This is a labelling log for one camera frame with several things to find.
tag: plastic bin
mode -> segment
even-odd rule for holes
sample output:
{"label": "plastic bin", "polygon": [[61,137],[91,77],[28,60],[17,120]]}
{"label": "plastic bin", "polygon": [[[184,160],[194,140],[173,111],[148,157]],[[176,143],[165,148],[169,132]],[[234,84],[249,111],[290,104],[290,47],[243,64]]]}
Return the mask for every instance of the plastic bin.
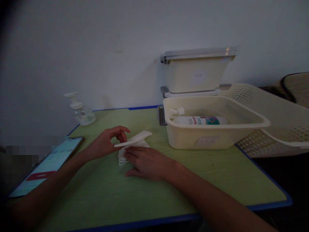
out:
{"label": "plastic bin", "polygon": [[170,93],[214,90],[237,54],[238,47],[165,52],[161,56],[165,64],[165,85]]}
{"label": "plastic bin", "polygon": [[[176,149],[227,149],[268,119],[222,96],[176,97],[163,100],[169,144]],[[183,125],[170,120],[169,109],[183,107],[183,116],[222,116],[229,125]]]}
{"label": "plastic bin", "polygon": [[270,127],[252,131],[237,143],[250,157],[309,152],[309,109],[249,84],[233,84],[220,95],[264,115],[271,122]]}

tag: mesh basket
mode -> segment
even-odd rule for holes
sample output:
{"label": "mesh basket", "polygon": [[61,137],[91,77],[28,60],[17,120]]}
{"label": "mesh basket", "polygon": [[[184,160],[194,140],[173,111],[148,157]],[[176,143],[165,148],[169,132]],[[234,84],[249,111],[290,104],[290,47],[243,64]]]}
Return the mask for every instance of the mesh basket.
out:
{"label": "mesh basket", "polygon": [[248,84],[233,84],[220,95],[236,100],[271,122],[270,127],[253,130],[237,143],[250,157],[309,152],[309,109]]}

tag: desk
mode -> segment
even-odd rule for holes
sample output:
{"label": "desk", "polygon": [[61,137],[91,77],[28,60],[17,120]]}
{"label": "desk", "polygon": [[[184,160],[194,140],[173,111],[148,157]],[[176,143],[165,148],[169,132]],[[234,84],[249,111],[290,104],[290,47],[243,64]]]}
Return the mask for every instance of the desk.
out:
{"label": "desk", "polygon": [[[292,204],[291,198],[236,146],[227,150],[177,150],[168,144],[156,107],[96,111],[97,122],[70,134],[84,136],[84,149],[104,129],[123,125],[128,138],[151,131],[146,141],[181,162],[251,210]],[[131,163],[118,166],[117,152],[82,167],[62,191],[38,231],[112,231],[197,219],[199,214],[182,194],[165,182],[126,178]]]}

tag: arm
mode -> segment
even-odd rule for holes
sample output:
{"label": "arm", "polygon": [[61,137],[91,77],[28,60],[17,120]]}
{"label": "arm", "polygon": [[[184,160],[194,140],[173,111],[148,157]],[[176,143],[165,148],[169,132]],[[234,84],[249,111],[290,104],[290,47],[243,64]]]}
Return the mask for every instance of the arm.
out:
{"label": "arm", "polygon": [[125,131],[130,132],[128,128],[122,126],[104,130],[87,148],[74,155],[57,172],[13,204],[12,213],[15,221],[26,229],[35,227],[43,220],[53,201],[84,164],[121,149],[121,147],[114,148],[110,140],[117,137],[120,142],[126,142]]}
{"label": "arm", "polygon": [[169,182],[216,231],[276,231],[231,196],[155,149],[130,147],[125,157],[137,168],[128,171],[127,177]]}

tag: smartphone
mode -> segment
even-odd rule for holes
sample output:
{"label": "smartphone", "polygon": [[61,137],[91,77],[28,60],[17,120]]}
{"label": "smartphone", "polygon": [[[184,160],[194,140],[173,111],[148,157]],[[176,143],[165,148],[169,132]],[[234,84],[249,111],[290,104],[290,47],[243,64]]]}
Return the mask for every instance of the smartphone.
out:
{"label": "smartphone", "polygon": [[69,138],[49,153],[39,164],[36,164],[31,173],[15,188],[9,198],[21,197],[31,192],[50,175],[56,172],[77,151],[85,140],[84,137]]}

